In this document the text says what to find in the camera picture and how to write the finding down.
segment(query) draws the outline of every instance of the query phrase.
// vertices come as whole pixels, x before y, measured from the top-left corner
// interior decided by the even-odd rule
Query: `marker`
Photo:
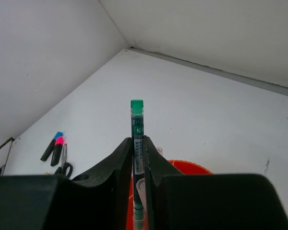
[[[43,156],[40,158],[41,161],[46,161],[48,159],[48,157],[50,156],[50,154],[53,151],[54,145],[56,143],[56,139],[58,137],[62,137],[63,133],[62,132],[57,132],[56,135],[53,137],[52,141],[49,143],[47,149],[45,150]]]
[[[59,163],[62,147],[63,147],[64,139],[63,137],[58,137],[56,139],[56,143],[54,144],[52,159],[51,159],[51,166],[56,166]]]
[[[136,189],[136,183],[144,178],[143,161],[143,138],[144,138],[144,119],[143,119],[143,100],[131,101],[131,132],[132,143],[134,146],[132,156],[132,177],[133,177],[133,225],[136,229],[144,226],[144,208],[140,196]]]

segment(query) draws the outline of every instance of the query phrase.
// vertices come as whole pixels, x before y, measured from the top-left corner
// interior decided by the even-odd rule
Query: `scissors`
[[[63,155],[62,155],[62,165],[54,172],[54,175],[64,175],[67,178],[70,178],[72,174],[72,165],[67,160],[67,144],[63,146]]]

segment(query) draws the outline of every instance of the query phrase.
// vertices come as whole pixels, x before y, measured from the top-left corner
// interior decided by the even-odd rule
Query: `pink highlighter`
[[[50,164],[51,166],[56,166],[59,163],[60,157],[61,157],[62,148],[63,148],[63,143],[64,143],[63,137],[58,137],[56,139],[56,143],[54,144],[51,164]]]

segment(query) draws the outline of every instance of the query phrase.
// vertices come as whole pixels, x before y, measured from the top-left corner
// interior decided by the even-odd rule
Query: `blue cap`
[[[57,132],[57,134],[54,136],[54,140],[56,140],[58,137],[62,137],[63,133],[62,132]]]

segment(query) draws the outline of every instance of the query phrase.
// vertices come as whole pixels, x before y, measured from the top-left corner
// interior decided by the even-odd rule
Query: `orange container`
[[[181,161],[181,160],[169,160],[169,162],[175,166],[179,171],[186,175],[199,175],[199,174],[212,174],[209,170],[204,167],[189,162],[189,161]],[[132,179],[130,183],[129,190],[129,202],[128,202],[128,212],[127,212],[127,222],[126,222],[126,230],[133,230],[133,195],[132,195]]]

